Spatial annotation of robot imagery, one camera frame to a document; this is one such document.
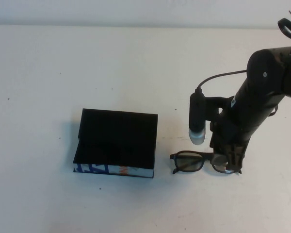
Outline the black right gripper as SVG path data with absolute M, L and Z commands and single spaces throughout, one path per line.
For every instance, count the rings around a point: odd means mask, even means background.
M 215 121 L 210 123 L 212 136 L 210 147 L 215 153 L 224 154 L 228 159 L 228 170 L 242 174 L 243 159 L 253 133 L 258 124 L 245 117 L 238 119 L 240 113 L 224 108 Z

